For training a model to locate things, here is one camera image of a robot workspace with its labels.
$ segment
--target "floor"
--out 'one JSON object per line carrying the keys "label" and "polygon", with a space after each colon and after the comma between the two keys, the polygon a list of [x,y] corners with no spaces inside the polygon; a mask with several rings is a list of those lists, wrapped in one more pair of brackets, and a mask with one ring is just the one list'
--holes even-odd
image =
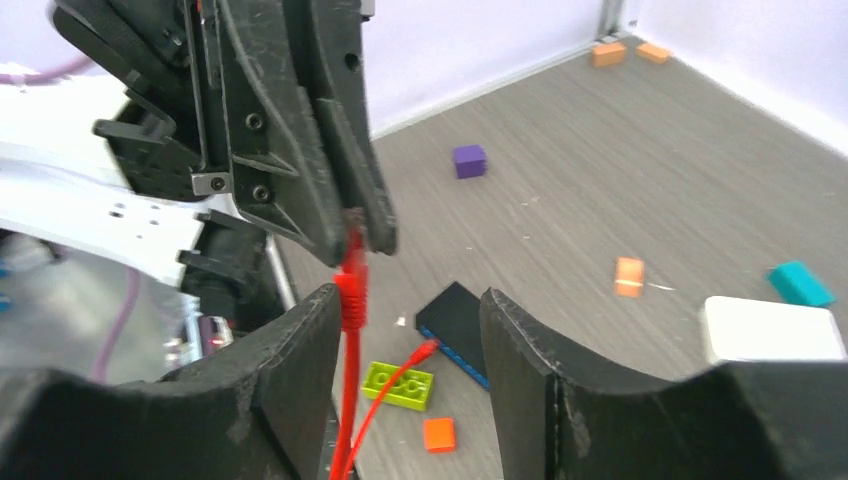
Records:
{"label": "floor", "polygon": [[[489,172],[456,180],[451,149],[476,143]],[[848,289],[848,164],[677,61],[572,60],[376,148],[401,248],[371,260],[363,373],[370,361],[403,363],[422,341],[415,312],[452,280],[500,288],[565,335],[672,379],[706,366],[696,321],[706,297],[778,300],[764,274],[795,259]],[[331,278],[281,243],[301,294]],[[642,298],[613,295],[618,256],[645,260]],[[843,332],[846,308],[833,309]],[[429,410],[381,409],[362,477],[501,478],[486,393],[443,356],[420,368],[436,377]],[[431,455],[422,420],[440,416],[455,418],[458,449]]]}

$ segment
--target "red cable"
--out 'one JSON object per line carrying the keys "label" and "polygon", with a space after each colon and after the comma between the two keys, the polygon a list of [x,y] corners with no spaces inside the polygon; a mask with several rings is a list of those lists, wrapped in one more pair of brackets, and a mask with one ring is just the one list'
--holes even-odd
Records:
{"label": "red cable", "polygon": [[353,437],[353,422],[356,418],[356,403],[359,394],[360,335],[358,331],[345,333],[344,393],[339,416],[339,433],[336,436],[336,450],[333,452],[333,464],[330,480],[344,478],[342,466],[350,453]]}
{"label": "red cable", "polygon": [[362,441],[365,440],[365,434],[368,432],[368,427],[371,425],[371,421],[377,413],[377,408],[380,407],[383,399],[389,394],[389,390],[395,385],[395,383],[398,382],[398,380],[400,380],[400,377],[406,373],[407,370],[429,358],[430,355],[438,350],[438,348],[438,340],[427,340],[422,343],[421,346],[409,356],[406,363],[401,365],[394,375],[389,378],[389,381],[383,385],[383,388],[380,390],[377,398],[374,399],[374,403],[371,404],[371,408],[368,409],[368,414],[365,415],[365,420],[362,421],[362,426],[359,427],[359,433],[356,435],[356,441],[353,443],[353,448],[350,450],[350,455],[347,457],[347,463],[345,464],[345,469],[342,470],[343,472],[350,472],[353,469],[353,464],[356,461],[356,454],[359,452],[359,447],[362,446]]}
{"label": "red cable", "polygon": [[360,330],[367,318],[368,266],[359,230],[351,231],[350,246],[342,261],[342,272],[334,278],[342,303],[342,331],[345,334],[344,392],[342,394],[339,433],[330,468],[330,480],[346,477],[342,467],[350,452],[353,422],[359,394]]}

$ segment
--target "orange cube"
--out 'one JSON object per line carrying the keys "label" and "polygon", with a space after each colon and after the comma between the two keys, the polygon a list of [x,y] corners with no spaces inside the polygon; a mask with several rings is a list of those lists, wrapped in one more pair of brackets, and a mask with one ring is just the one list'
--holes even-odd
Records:
{"label": "orange cube", "polygon": [[592,49],[592,66],[606,67],[621,63],[627,57],[627,47],[621,42],[598,45]]}
{"label": "orange cube", "polygon": [[453,419],[445,417],[424,420],[424,447],[430,453],[446,453],[456,450]]}
{"label": "orange cube", "polygon": [[615,268],[615,293],[639,297],[645,284],[645,262],[638,258],[618,257]]}
{"label": "orange cube", "polygon": [[639,47],[636,48],[636,55],[659,64],[663,64],[671,58],[671,52],[669,50],[650,43],[643,43],[642,45],[639,45]]}

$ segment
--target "lime green lego brick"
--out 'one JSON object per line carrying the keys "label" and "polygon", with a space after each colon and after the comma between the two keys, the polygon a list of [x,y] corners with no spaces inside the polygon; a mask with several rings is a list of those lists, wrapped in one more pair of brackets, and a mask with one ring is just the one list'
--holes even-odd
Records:
{"label": "lime green lego brick", "polygon": [[[388,363],[371,362],[368,374],[365,376],[365,382],[362,383],[362,392],[365,397],[371,400],[377,398],[380,390],[399,368]],[[395,386],[389,390],[389,393],[383,398],[383,402],[423,412],[427,410],[427,401],[430,400],[432,389],[432,373],[407,370],[401,375]]]}

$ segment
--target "white foam block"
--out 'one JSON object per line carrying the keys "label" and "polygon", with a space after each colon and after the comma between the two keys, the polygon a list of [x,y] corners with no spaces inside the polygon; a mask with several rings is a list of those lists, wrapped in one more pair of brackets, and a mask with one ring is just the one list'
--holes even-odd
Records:
{"label": "white foam block", "polygon": [[833,314],[824,308],[710,297],[700,320],[712,364],[848,359]]}

